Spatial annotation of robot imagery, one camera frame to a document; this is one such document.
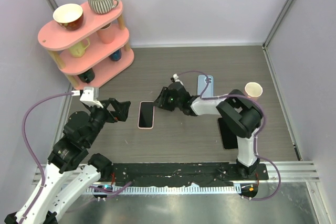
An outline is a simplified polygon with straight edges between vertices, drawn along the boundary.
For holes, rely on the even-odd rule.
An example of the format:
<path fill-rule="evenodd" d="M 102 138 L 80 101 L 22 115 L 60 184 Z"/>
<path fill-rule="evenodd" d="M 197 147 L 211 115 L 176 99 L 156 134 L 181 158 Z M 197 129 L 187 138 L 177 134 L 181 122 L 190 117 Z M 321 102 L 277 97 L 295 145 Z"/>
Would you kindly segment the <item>light blue phone case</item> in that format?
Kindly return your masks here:
<path fill-rule="evenodd" d="M 197 95 L 203 94 L 203 98 L 212 97 L 214 95 L 214 78 L 211 75 L 199 75 L 197 78 Z"/>

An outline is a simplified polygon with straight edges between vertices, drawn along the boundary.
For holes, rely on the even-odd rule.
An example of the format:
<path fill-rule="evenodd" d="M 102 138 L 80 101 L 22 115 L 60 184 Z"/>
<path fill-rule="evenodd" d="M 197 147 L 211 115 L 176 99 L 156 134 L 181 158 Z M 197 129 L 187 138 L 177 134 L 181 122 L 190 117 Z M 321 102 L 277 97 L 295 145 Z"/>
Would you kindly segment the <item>black phone gold edge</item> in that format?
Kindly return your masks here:
<path fill-rule="evenodd" d="M 223 118 L 217 119 L 220 137 L 222 140 L 223 149 L 225 150 L 235 150 L 238 149 L 237 137 L 233 132 L 227 127 Z"/>

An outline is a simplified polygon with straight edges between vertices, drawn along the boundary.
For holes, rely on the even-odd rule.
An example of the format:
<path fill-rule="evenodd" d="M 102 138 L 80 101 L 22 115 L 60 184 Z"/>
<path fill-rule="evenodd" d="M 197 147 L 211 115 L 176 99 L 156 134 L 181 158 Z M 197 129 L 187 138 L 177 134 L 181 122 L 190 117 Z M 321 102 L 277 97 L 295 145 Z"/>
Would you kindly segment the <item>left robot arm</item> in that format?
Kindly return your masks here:
<path fill-rule="evenodd" d="M 128 118 L 129 101 L 114 98 L 73 113 L 64 126 L 63 137 L 53 146 L 41 179 L 23 207 L 8 214 L 5 223 L 58 223 L 79 196 L 98 180 L 105 182 L 112 174 L 112 161 L 94 154 L 79 175 L 68 185 L 66 181 L 88 155 L 88 149 L 106 123 L 124 122 Z"/>

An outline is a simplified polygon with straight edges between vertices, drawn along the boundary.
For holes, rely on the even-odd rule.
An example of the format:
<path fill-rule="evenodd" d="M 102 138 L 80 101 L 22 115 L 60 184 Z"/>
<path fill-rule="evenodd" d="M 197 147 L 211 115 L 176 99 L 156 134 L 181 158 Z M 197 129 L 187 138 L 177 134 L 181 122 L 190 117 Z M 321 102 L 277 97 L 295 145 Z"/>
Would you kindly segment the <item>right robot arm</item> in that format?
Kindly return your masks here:
<path fill-rule="evenodd" d="M 181 82 L 163 87 L 154 101 L 159 109 L 174 111 L 178 108 L 185 115 L 220 115 L 228 136 L 237 140 L 237 173 L 250 179 L 256 173 L 260 158 L 257 154 L 257 134 L 264 117 L 261 109 L 241 91 L 234 89 L 221 97 L 202 98 L 190 95 Z"/>

